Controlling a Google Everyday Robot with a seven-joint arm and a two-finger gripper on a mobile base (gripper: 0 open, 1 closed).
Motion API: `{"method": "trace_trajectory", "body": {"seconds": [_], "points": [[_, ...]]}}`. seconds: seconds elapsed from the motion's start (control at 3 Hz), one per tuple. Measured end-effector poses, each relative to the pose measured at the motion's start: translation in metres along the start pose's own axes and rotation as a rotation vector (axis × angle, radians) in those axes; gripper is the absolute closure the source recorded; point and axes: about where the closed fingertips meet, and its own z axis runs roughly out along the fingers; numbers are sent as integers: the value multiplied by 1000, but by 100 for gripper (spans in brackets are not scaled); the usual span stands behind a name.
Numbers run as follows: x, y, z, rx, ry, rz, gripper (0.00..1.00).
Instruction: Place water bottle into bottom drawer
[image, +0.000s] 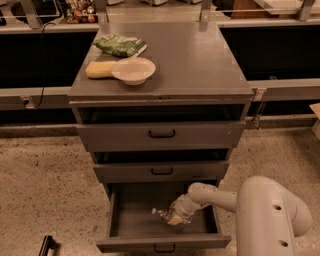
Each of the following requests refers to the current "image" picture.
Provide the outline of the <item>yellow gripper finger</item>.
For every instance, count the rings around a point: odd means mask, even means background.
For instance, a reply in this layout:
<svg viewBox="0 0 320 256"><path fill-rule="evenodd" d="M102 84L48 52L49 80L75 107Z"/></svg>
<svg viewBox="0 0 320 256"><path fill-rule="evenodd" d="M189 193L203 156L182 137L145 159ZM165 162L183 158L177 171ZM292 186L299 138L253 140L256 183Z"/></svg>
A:
<svg viewBox="0 0 320 256"><path fill-rule="evenodd" d="M169 225L172 225L172 226L175 226L175 225L178 225L178 224L181 224L183 222L183 218L179 215L172 215L169 220L167 221L167 223Z"/></svg>

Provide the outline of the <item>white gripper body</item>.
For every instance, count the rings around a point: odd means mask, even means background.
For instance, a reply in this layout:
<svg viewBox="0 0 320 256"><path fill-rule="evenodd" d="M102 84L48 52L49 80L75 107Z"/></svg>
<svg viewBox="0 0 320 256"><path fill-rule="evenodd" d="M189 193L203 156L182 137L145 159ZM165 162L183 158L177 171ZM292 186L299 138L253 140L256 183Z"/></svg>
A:
<svg viewBox="0 0 320 256"><path fill-rule="evenodd" d="M200 204L194 202L187 194L178 197L170 208L180 217L190 217L200 209Z"/></svg>

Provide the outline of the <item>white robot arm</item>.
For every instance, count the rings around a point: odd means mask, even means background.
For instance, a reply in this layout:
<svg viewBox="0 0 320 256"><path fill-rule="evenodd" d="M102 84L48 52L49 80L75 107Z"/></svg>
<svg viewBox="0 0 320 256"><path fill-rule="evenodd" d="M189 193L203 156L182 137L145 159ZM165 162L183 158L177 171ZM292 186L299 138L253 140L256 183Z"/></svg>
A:
<svg viewBox="0 0 320 256"><path fill-rule="evenodd" d="M237 256L297 256L294 239L312 225L306 203L264 176L248 178L235 192L193 183L170 205L166 222L188 223L196 211L208 206L235 214Z"/></svg>

